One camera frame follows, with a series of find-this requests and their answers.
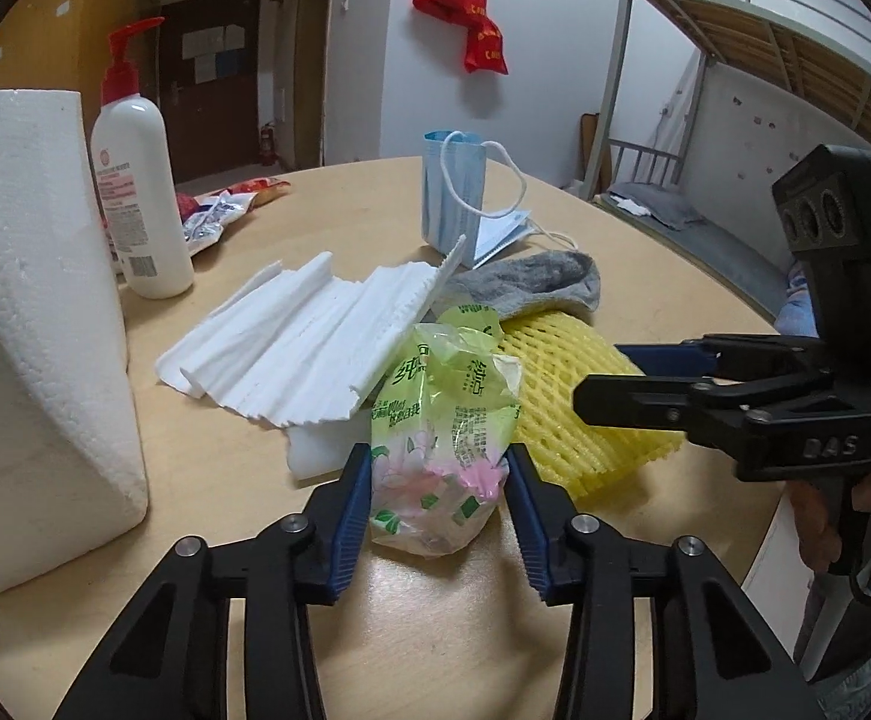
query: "bottle label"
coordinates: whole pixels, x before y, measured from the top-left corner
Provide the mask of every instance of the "bottle label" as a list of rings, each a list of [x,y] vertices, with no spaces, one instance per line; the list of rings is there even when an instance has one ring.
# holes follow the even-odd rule
[[[107,153],[103,154],[103,164],[108,161],[106,156]],[[158,275],[154,260],[151,256],[140,256],[142,252],[136,251],[149,245],[149,233],[136,199],[131,167],[129,162],[123,162],[96,173],[98,196],[103,201],[109,234],[120,254],[122,266],[128,266],[134,276],[154,278]]]

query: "red pump nozzle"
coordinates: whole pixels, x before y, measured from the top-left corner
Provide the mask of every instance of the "red pump nozzle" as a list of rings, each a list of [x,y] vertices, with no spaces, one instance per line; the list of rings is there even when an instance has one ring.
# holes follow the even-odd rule
[[[106,70],[103,79],[103,105],[115,103],[116,100],[139,94],[139,71],[135,65],[125,58],[125,49],[130,37],[155,28],[163,23],[165,18],[156,16],[154,19],[143,19],[131,23],[109,35],[109,50],[112,52],[112,67]]]

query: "barcode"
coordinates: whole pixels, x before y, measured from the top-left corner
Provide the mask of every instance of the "barcode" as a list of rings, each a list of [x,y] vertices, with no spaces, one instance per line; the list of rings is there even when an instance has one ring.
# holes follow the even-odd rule
[[[155,263],[151,257],[130,257],[130,268],[134,276],[154,276]]]

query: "silver bolt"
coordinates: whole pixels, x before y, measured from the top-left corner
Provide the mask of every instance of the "silver bolt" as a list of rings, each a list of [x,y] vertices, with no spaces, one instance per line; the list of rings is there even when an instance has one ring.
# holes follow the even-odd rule
[[[682,536],[678,540],[679,552],[689,557],[698,557],[705,552],[705,543],[698,536]]]
[[[287,514],[279,520],[279,527],[286,533],[302,533],[309,527],[309,517],[305,514]]]
[[[195,536],[184,536],[175,542],[175,554],[180,557],[192,557],[202,549],[202,542]]]
[[[578,531],[578,533],[595,533],[599,530],[600,525],[602,523],[597,517],[592,517],[592,514],[576,514],[576,517],[572,518],[573,530]]]

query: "round table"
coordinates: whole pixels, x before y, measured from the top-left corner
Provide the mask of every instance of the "round table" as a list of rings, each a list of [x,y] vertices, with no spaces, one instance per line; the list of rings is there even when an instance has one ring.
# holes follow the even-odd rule
[[[418,158],[286,176],[293,192],[247,215],[197,256],[187,295],[148,301],[122,287],[130,379],[149,474],[146,521],[89,555],[0,594],[0,698],[15,720],[48,720],[100,637],[152,567],[187,533],[210,544],[249,538],[301,509],[282,432],[160,385],[154,361],[248,277],[274,260],[299,268],[321,251],[335,274],[437,263],[419,231]],[[489,163],[485,207],[515,179]],[[707,332],[770,330],[725,287],[618,218],[530,179],[525,205],[571,234],[602,274],[594,325],[613,343],[670,343]],[[542,238],[531,239],[544,244]],[[535,245],[515,247],[520,256]],[[733,576],[746,575],[779,499],[744,485],[720,452],[687,445],[588,502],[624,535],[670,543],[701,536]],[[651,707],[650,621],[637,603],[635,717]],[[542,720],[552,716],[569,622],[525,580],[509,517],[440,560],[365,548],[333,608],[311,608],[314,649],[331,720]],[[242,606],[232,613],[229,717],[242,704]]]

